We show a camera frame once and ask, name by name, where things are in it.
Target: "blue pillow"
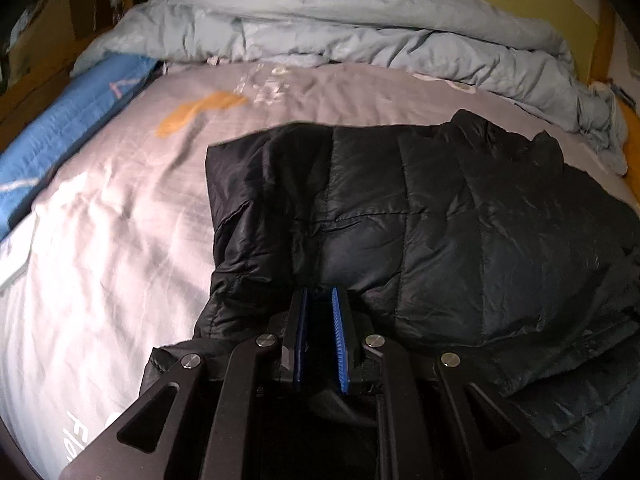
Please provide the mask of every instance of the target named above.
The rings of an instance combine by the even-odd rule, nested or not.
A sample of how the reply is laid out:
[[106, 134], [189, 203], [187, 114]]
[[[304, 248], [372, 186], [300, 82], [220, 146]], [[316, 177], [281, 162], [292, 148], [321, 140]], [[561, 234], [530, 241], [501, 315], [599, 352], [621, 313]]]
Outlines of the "blue pillow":
[[73, 79], [0, 154], [0, 240], [26, 216], [57, 169], [144, 87], [157, 60], [113, 54]]

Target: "black puffer jacket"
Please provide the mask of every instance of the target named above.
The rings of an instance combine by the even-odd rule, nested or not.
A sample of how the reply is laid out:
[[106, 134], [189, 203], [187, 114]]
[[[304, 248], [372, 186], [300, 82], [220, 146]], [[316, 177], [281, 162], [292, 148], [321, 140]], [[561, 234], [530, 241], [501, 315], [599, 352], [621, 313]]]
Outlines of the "black puffer jacket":
[[[640, 415], [640, 221], [545, 132], [288, 124], [212, 146], [211, 297], [226, 352], [297, 285], [341, 283], [376, 331], [456, 348], [597, 478]], [[145, 383], [186, 342], [156, 351]]]

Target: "silver screw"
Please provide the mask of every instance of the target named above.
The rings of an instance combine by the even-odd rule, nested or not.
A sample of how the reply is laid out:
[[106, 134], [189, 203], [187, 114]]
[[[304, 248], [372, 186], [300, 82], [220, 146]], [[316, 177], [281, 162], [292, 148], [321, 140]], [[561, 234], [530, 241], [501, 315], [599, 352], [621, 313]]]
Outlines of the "silver screw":
[[267, 348], [276, 344], [278, 338], [273, 334], [262, 334], [255, 338], [255, 343], [261, 348]]
[[370, 348], [380, 348], [385, 343], [385, 338], [378, 334], [371, 334], [366, 336], [364, 344]]
[[198, 354], [187, 354], [182, 359], [180, 359], [180, 364], [182, 368], [187, 368], [187, 370], [191, 370], [192, 368], [197, 368], [200, 366], [200, 362], [202, 359]]
[[445, 352], [441, 355], [440, 360], [442, 364], [449, 368], [455, 368], [460, 364], [460, 356], [453, 352]]

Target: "orange spot on sheet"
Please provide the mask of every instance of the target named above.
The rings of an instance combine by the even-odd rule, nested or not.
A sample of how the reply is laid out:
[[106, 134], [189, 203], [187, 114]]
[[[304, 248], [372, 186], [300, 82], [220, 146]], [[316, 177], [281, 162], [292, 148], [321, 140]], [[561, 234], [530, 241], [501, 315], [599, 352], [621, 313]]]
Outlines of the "orange spot on sheet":
[[165, 118], [158, 129], [158, 137], [168, 137], [189, 124], [200, 112], [207, 110], [227, 110], [234, 106], [243, 105], [248, 102], [247, 98], [231, 92], [213, 92], [213, 94], [190, 101], [178, 106], [167, 118]]

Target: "bed sheet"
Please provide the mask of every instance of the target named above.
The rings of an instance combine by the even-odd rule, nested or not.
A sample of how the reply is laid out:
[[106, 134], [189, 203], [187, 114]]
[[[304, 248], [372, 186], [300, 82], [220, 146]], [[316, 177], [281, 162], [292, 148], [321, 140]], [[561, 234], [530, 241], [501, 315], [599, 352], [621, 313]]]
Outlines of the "bed sheet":
[[34, 202], [27, 271], [0, 296], [0, 416], [45, 479], [136, 399], [154, 346], [190, 338], [209, 297], [206, 148], [288, 121], [439, 124], [466, 108], [529, 139], [638, 210], [578, 136], [464, 84], [360, 64], [173, 66]]

